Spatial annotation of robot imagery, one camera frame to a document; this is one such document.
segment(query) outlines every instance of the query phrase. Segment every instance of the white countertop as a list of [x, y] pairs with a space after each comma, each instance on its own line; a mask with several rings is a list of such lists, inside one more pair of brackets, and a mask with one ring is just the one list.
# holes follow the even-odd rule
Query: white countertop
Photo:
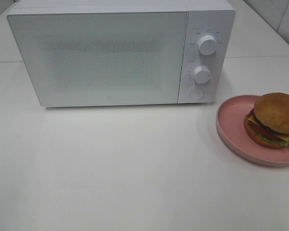
[[227, 58], [215, 103], [49, 108], [0, 63], [0, 231], [289, 231], [289, 167], [220, 140], [218, 106], [289, 93], [289, 56]]
[[[226, 57], [289, 56], [289, 45], [245, 2], [229, 2], [236, 10], [236, 18]], [[6, 20], [15, 4], [0, 16], [0, 62], [22, 61]]]

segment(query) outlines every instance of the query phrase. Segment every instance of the tomato slice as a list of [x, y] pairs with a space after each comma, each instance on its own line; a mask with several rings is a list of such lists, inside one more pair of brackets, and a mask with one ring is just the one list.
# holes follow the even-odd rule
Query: tomato slice
[[[254, 115], [254, 109], [251, 110], [251, 112], [249, 113], [249, 117], [253, 116], [255, 118]], [[271, 133], [270, 131], [266, 130], [265, 128], [263, 128], [262, 126], [253, 123], [252, 121], [248, 121], [250, 126], [252, 127], [252, 129], [260, 134], [263, 135], [264, 137], [268, 138], [269, 140], [273, 140], [273, 141], [282, 141], [281, 138], [277, 137], [276, 135], [274, 135], [273, 133]]]

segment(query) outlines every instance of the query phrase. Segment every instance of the microwave door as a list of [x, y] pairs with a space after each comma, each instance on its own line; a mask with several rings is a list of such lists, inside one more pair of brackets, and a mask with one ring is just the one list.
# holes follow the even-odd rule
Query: microwave door
[[10, 15], [42, 106], [177, 103], [187, 12]]

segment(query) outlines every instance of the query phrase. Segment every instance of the hamburger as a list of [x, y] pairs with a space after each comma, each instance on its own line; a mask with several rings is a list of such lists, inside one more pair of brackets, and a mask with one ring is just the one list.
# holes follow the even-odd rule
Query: hamburger
[[269, 148], [289, 146], [289, 95], [275, 92], [257, 99], [244, 118], [248, 136]]

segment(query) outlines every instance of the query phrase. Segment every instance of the microwave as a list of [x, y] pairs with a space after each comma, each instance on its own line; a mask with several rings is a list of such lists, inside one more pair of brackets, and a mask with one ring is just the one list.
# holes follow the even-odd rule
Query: microwave
[[41, 106], [214, 101], [226, 0], [21, 0], [7, 15]]

